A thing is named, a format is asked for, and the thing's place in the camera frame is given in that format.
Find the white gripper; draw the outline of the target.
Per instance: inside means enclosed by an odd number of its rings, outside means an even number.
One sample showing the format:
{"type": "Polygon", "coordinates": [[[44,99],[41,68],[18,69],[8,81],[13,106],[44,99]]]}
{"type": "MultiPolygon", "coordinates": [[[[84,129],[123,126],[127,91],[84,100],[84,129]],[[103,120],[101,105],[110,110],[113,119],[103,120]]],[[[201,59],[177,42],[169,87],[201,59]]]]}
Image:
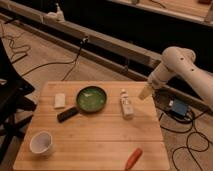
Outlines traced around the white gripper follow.
{"type": "Polygon", "coordinates": [[[144,86],[139,98],[146,99],[152,94],[153,89],[160,89],[168,83],[168,81],[175,76],[175,73],[168,69],[164,64],[159,64],[148,76],[148,83],[144,86]]]}

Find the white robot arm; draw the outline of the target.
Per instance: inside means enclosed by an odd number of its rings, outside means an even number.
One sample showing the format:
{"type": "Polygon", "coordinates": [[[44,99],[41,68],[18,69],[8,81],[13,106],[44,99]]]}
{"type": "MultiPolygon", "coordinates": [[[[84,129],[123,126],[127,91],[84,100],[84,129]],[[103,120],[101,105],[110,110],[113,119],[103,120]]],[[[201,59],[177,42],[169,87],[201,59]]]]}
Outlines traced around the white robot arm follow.
{"type": "Polygon", "coordinates": [[[174,46],[166,48],[161,63],[148,76],[139,98],[144,100],[179,75],[213,111],[213,76],[198,68],[194,64],[195,58],[196,54],[191,49],[174,46]]]}

